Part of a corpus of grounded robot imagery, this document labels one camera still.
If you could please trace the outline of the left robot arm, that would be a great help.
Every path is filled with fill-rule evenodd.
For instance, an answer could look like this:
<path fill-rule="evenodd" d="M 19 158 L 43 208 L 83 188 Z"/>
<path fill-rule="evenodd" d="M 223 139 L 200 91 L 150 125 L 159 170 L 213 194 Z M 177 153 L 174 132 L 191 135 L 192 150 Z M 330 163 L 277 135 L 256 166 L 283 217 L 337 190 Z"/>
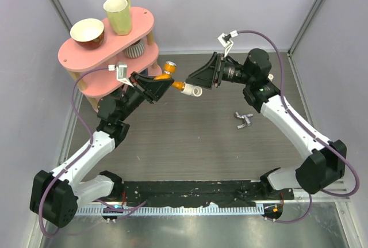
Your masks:
<path fill-rule="evenodd" d="M 132 73 L 125 91 L 114 91 L 98 102 L 100 119 L 90 139 L 68 160 L 50 172 L 39 171 L 34 179 L 30 210 L 38 215 L 42 232 L 47 220 L 63 228 L 75 216 L 77 209 L 100 198 L 117 201 L 122 196 L 121 177 L 102 171 L 90 181 L 85 175 L 126 138 L 130 125 L 125 120 L 144 101 L 159 101 L 174 83 L 172 78 L 146 77 Z"/>

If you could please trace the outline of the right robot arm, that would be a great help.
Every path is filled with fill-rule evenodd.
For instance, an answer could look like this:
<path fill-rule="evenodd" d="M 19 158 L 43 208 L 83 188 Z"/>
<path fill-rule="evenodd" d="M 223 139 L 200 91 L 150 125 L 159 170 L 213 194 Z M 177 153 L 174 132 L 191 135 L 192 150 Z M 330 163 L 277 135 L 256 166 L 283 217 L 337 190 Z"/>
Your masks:
<path fill-rule="evenodd" d="M 315 194 L 344 176 L 347 147 L 341 140 L 330 141 L 296 113 L 270 80 L 270 70 L 269 55 L 259 48 L 252 49 L 243 64 L 215 52 L 207 64 L 187 77 L 186 83 L 206 89 L 223 81 L 244 85 L 247 103 L 273 122 L 304 160 L 298 168 L 276 168 L 262 175 L 261 195 L 273 199 L 286 188 Z"/>

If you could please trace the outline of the dark faucet with white elbow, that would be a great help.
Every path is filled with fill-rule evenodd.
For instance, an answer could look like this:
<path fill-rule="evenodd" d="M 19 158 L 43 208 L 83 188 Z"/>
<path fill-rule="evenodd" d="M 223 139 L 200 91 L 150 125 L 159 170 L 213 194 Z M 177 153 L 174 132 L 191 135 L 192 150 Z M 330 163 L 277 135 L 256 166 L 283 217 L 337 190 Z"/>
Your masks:
<path fill-rule="evenodd" d="M 274 79 L 274 76 L 273 76 L 272 74 L 269 74 L 269 75 L 268 75 L 268 79 L 272 82 L 272 81 L 273 81 L 273 79 Z"/>

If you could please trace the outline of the white PVC elbow fitting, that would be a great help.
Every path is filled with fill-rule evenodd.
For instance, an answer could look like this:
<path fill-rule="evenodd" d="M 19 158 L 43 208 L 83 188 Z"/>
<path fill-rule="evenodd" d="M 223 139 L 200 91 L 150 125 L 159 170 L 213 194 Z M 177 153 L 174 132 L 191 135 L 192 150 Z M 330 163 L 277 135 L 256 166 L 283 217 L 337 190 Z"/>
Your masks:
<path fill-rule="evenodd" d="M 200 97 L 202 96 L 202 88 L 199 86 L 194 86 L 191 84 L 186 83 L 184 85 L 183 90 L 181 91 L 182 94 L 185 94 L 187 96 L 192 96 L 192 97 Z"/>

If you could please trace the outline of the orange faucet with chrome knob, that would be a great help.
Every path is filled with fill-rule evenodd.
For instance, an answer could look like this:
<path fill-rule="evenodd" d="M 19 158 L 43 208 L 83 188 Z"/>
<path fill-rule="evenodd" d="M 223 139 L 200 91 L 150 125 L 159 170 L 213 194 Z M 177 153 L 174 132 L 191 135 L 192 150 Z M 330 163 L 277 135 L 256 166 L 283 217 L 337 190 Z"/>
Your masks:
<path fill-rule="evenodd" d="M 163 67 L 163 72 L 160 75 L 156 76 L 154 80 L 171 79 L 176 69 L 177 65 L 174 62 L 166 61 Z M 183 91 L 185 88 L 185 83 L 174 81 L 171 86 L 179 91 Z"/>

